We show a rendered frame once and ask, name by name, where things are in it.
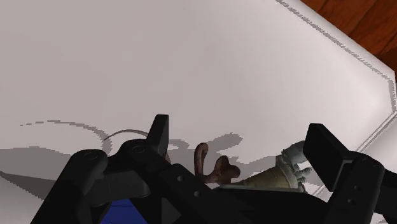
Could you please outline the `beige cone with grey figure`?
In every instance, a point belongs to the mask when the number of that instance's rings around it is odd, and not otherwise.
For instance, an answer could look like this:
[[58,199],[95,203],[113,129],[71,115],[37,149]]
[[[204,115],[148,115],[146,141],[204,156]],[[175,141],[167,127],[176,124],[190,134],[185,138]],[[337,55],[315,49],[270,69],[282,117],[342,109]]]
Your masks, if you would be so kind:
[[299,141],[282,150],[281,154],[276,156],[273,167],[239,181],[238,184],[257,189],[290,188],[306,193],[303,184],[312,169],[310,167],[299,168],[299,164],[307,162],[307,158],[303,154],[304,142]]

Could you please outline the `brown curly figure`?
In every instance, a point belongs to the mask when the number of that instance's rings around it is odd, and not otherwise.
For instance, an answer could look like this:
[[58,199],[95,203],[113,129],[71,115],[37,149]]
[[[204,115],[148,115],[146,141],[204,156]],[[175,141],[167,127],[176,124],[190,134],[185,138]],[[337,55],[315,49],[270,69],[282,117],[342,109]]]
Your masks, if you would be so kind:
[[207,143],[200,143],[194,151],[194,172],[195,176],[201,181],[225,185],[230,184],[233,178],[240,176],[240,169],[236,165],[230,164],[228,157],[224,155],[217,159],[210,174],[204,174],[204,160],[208,151],[209,146]]

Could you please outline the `white cushioned sofa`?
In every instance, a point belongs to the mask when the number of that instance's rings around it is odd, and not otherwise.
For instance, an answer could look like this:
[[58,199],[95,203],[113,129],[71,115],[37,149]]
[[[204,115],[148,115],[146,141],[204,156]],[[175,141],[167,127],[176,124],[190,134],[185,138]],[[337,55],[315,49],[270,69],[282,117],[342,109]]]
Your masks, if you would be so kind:
[[69,157],[170,116],[170,158],[242,178],[322,123],[363,151],[394,72],[301,0],[0,0],[0,224],[30,224]]

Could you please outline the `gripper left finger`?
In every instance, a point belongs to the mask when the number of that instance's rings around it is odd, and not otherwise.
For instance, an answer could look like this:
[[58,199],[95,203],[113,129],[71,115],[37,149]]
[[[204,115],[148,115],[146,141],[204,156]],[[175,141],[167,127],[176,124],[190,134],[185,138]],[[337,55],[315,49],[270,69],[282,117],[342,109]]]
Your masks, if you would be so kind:
[[164,159],[169,117],[157,115],[146,139],[108,157],[81,150],[67,162],[31,224],[101,224],[114,201],[128,199],[147,224],[216,224],[216,194],[182,165]]

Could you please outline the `blue object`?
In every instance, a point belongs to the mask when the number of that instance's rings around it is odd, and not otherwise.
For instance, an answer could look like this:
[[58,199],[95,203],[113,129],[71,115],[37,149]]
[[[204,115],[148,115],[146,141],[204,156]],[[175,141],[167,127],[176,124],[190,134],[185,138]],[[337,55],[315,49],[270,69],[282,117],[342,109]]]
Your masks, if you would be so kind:
[[101,224],[147,224],[147,222],[129,199],[123,199],[111,203]]

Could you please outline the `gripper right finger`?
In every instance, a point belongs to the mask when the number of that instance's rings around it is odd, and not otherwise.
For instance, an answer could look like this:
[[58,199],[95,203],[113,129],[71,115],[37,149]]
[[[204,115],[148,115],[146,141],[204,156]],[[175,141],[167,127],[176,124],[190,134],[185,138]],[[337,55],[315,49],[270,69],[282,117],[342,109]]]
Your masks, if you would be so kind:
[[348,150],[323,124],[309,125],[303,153],[329,192],[321,224],[370,224],[381,214],[397,224],[397,174]]

